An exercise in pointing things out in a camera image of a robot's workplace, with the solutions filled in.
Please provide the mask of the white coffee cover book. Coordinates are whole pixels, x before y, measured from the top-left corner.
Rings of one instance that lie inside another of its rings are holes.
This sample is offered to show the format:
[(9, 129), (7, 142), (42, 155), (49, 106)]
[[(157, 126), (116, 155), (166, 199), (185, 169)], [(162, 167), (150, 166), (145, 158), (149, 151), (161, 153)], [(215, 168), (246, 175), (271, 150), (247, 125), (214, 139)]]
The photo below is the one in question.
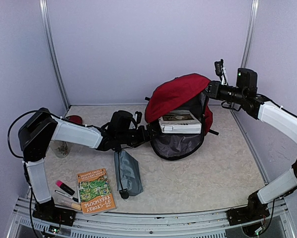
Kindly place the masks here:
[(202, 123), (189, 110), (173, 110), (158, 122), (162, 133), (199, 134), (202, 131)]

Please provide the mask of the red student backpack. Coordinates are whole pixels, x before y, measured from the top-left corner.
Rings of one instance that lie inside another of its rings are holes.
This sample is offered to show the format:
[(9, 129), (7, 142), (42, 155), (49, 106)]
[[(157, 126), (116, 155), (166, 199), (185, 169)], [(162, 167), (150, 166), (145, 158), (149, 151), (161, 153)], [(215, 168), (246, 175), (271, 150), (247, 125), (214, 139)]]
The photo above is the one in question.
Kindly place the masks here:
[(160, 134), (150, 144), (162, 159), (176, 161), (195, 153), (208, 133), (219, 135), (211, 129), (211, 112), (204, 90), (210, 80), (197, 73), (177, 77), (158, 86), (150, 97), (145, 110), (145, 121), (154, 123), (173, 110), (189, 110), (201, 123), (199, 134)]

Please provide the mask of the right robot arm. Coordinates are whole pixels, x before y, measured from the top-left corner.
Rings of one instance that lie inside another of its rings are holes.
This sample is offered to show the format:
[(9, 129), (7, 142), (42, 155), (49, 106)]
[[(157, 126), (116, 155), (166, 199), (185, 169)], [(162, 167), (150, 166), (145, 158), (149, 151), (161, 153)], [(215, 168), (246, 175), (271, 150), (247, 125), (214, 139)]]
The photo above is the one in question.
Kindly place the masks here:
[[(249, 116), (270, 125), (297, 145), (297, 116), (257, 92), (255, 71), (239, 68), (235, 86), (228, 84), (225, 67), (220, 66), (218, 62), (215, 63), (215, 73), (219, 80), (208, 84), (206, 88), (208, 97), (223, 103), (238, 104), (239, 108)], [(248, 204), (243, 210), (245, 218), (256, 219), (269, 202), (296, 188), (297, 159), (288, 171), (248, 197)]]

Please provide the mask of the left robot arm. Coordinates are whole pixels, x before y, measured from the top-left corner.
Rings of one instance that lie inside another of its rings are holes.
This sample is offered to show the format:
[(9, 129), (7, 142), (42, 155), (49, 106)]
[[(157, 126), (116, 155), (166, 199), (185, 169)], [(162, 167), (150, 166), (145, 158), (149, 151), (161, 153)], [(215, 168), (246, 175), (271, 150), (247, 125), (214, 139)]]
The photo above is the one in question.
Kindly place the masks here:
[(47, 108), (24, 113), (31, 118), (19, 129), (18, 139), (28, 182), (36, 199), (36, 209), (52, 221), (59, 216), (47, 182), (44, 159), (51, 141), (63, 141), (98, 151), (120, 151), (122, 145), (136, 148), (161, 134), (158, 122), (140, 125), (142, 114), (116, 111), (102, 127), (70, 122)]

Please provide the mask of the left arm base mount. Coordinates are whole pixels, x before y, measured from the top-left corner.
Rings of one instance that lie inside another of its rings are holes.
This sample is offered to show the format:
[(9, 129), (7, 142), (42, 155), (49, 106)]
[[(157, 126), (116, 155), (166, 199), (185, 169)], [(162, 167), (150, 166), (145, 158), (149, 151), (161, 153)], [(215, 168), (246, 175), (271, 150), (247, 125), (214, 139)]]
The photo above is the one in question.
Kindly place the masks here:
[(74, 210), (56, 207), (53, 198), (44, 203), (35, 202), (34, 218), (72, 227), (75, 216)]

